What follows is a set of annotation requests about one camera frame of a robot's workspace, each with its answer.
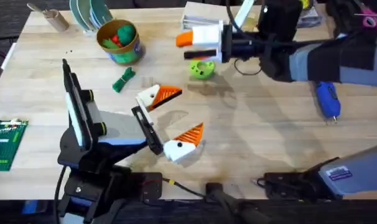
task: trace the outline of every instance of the black stand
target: black stand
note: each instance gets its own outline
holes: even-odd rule
[[[258,179],[258,185],[266,191],[266,196],[274,200],[337,200],[342,196],[333,194],[319,176],[319,170],[330,159],[305,172],[269,172]]]
[[[84,223],[111,224],[119,209],[131,200],[157,200],[161,197],[161,173],[133,173],[129,168],[114,166],[104,174],[90,174],[72,169],[58,205],[64,217],[72,213]]]

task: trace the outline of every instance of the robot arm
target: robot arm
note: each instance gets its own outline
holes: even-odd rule
[[[295,42],[292,40],[301,8],[296,0],[265,1],[259,32],[233,33],[232,25],[194,27],[180,34],[176,45],[216,47],[185,52],[185,59],[227,63],[231,58],[259,57],[262,71],[280,82],[377,86],[377,30],[360,30],[339,39]]]

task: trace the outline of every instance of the can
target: can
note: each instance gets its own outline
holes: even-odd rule
[[[132,25],[136,31],[132,42],[128,45],[118,49],[109,49],[101,44],[103,40],[112,38],[121,26],[128,24]],[[144,55],[144,47],[140,43],[139,32],[133,23],[123,19],[113,19],[102,25],[97,32],[97,43],[114,62],[120,65],[133,65]]]

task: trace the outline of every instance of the blue sticker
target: blue sticker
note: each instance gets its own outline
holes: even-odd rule
[[[342,180],[353,176],[353,174],[351,174],[349,169],[345,166],[327,170],[325,173],[332,181]]]
[[[142,50],[141,45],[140,45],[140,40],[137,40],[137,41],[134,43],[134,47],[133,47],[133,49],[134,49],[134,53],[140,55],[141,50]]]

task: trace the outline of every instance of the green plastic piece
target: green plastic piece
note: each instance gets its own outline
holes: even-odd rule
[[[215,63],[202,62],[201,60],[192,60],[190,62],[190,72],[196,79],[206,80],[213,75]]]
[[[113,85],[113,90],[119,93],[125,84],[136,74],[136,72],[132,71],[132,67],[129,67],[125,70],[125,73],[119,78]]]
[[[110,39],[105,39],[101,43],[103,46],[105,46],[108,49],[118,49],[118,45],[116,45],[112,40]]]
[[[121,28],[117,30],[116,34],[118,35],[118,40],[122,45],[128,45],[134,38],[135,30],[131,24],[127,24],[121,26]]]
[[[0,139],[9,139],[8,142],[0,142],[0,171],[10,170],[27,125],[28,121],[22,121],[15,128],[8,125],[11,129],[6,129],[6,125],[0,124]]]

